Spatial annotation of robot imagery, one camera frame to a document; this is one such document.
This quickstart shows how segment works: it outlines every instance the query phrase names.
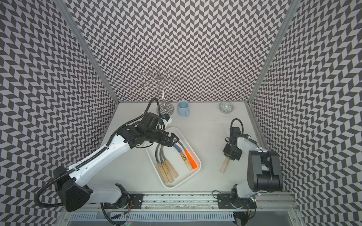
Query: mounting plate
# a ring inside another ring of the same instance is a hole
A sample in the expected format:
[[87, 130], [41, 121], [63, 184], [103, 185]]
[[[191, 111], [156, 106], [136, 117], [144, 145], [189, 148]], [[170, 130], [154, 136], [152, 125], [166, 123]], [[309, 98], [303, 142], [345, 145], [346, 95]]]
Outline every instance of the mounting plate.
[[[219, 209], [238, 209], [235, 208], [232, 204], [231, 204], [231, 198], [230, 198], [230, 194], [217, 194], [218, 197], [218, 205], [219, 205]], [[242, 198], [238, 198], [240, 199], [242, 203], [242, 208], [241, 209], [247, 209], [247, 204], [250, 203], [248, 198], [242, 199]], [[255, 208], [255, 203], [252, 202], [252, 209]]]
[[[144, 194], [129, 194], [130, 200], [132, 200], [131, 209], [141, 209]], [[118, 209], [117, 204], [110, 204], [105, 202], [104, 209]]]

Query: blue mug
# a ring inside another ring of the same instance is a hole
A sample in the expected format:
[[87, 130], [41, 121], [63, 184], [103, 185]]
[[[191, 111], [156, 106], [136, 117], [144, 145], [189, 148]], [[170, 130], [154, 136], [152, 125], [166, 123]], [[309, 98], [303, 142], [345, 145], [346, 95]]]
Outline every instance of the blue mug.
[[177, 105], [177, 113], [181, 116], [188, 117], [190, 114], [190, 107], [187, 101], [180, 101]]

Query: orange handle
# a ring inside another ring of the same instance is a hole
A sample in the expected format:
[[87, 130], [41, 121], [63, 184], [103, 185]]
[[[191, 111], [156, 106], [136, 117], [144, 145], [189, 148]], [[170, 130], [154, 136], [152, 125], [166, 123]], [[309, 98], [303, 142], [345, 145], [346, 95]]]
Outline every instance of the orange handle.
[[191, 155], [189, 154], [189, 152], [186, 149], [184, 149], [184, 151], [185, 151], [187, 158], [189, 159], [189, 162], [191, 163], [192, 168], [196, 169], [197, 164], [195, 163], [194, 159], [191, 157]]

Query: patterned bowl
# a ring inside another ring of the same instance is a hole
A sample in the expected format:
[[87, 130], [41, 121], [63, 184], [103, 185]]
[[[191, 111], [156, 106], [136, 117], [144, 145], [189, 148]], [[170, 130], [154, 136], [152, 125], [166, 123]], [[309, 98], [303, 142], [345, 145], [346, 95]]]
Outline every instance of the patterned bowl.
[[234, 110], [234, 105], [232, 105], [230, 102], [224, 101], [219, 104], [219, 109], [222, 113], [229, 114]]

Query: gray ventilation grill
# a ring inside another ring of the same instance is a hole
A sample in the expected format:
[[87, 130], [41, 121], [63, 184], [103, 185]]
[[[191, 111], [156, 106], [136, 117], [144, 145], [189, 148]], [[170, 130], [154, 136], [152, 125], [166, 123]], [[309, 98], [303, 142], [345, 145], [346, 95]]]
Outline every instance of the gray ventilation grill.
[[97, 212], [73, 212], [70, 220], [71, 221], [89, 221], [95, 220]]
[[[114, 211], [111, 217], [121, 214], [121, 211]], [[126, 221], [127, 215], [114, 219], [114, 221]], [[105, 221], [102, 212], [78, 212], [75, 211], [70, 217], [70, 221]], [[128, 215], [128, 221], [147, 222], [188, 222], [188, 221], [233, 221], [233, 212], [229, 211], [135, 211]]]
[[[122, 212], [112, 212], [111, 216]], [[123, 215], [114, 220], [125, 221], [127, 215]], [[131, 212], [128, 215], [129, 221], [148, 222], [186, 222], [186, 221], [233, 221], [231, 212]]]

